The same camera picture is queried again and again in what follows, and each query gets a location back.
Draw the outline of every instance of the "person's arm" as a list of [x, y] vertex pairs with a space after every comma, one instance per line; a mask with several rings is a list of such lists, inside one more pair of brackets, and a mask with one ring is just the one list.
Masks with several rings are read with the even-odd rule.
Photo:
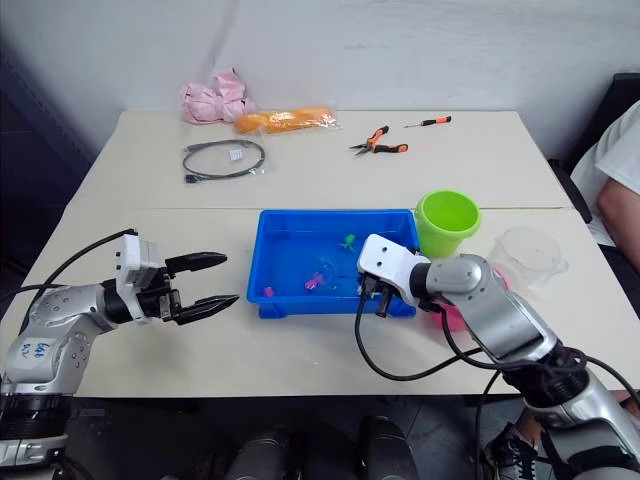
[[610, 178], [598, 195], [598, 210], [618, 248], [640, 270], [640, 195]]

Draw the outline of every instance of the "screwdriver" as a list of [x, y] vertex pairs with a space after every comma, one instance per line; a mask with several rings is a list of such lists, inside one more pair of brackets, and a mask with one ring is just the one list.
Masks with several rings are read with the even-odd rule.
[[416, 123], [415, 125], [405, 125], [404, 128], [409, 127], [426, 127], [427, 125], [433, 125], [436, 123], [449, 123], [451, 121], [451, 115], [448, 117], [438, 117], [433, 120], [423, 120], [420, 123]]

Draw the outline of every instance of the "pliers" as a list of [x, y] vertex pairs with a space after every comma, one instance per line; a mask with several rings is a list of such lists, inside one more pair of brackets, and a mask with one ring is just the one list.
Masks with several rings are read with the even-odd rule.
[[354, 145], [353, 147], [349, 147], [349, 148], [359, 148], [360, 151], [357, 152], [356, 155], [363, 155], [367, 152], [401, 153], [409, 150], [409, 145], [407, 145], [406, 143], [402, 143], [400, 145], [377, 145], [380, 137], [385, 133], [387, 133], [388, 131], [389, 131], [389, 127], [385, 125], [384, 127], [376, 130], [375, 133], [367, 139], [366, 143], [361, 143], [360, 145]]

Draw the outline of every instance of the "plastic bag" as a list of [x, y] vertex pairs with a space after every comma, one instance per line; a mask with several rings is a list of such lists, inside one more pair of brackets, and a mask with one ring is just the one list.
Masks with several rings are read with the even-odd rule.
[[265, 142], [260, 139], [230, 138], [187, 145], [182, 167], [186, 183], [226, 180], [267, 172]]
[[233, 126], [238, 133], [252, 133], [261, 129], [276, 133], [310, 127], [340, 128], [333, 111], [328, 107], [253, 113], [236, 119]]
[[216, 75], [213, 84], [218, 93], [199, 83], [189, 83], [182, 89], [182, 117], [187, 122], [233, 122], [242, 115], [257, 110], [256, 104], [245, 97], [245, 84], [233, 68], [227, 68]]

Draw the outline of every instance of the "white wall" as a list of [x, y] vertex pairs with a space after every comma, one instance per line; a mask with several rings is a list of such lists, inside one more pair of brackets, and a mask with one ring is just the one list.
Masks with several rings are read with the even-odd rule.
[[561, 155], [613, 73], [640, 71], [638, 0], [1, 0], [6, 46], [96, 151], [126, 108], [235, 65], [263, 108], [515, 109]]

